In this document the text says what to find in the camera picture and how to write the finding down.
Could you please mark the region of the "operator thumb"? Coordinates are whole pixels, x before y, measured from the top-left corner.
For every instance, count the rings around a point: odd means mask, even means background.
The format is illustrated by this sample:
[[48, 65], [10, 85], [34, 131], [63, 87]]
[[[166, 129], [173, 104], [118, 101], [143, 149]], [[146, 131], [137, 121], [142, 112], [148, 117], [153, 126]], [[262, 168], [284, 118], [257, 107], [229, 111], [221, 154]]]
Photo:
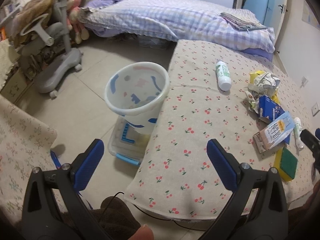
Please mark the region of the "operator thumb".
[[129, 240], [154, 240], [153, 231], [148, 227], [147, 224], [141, 226]]

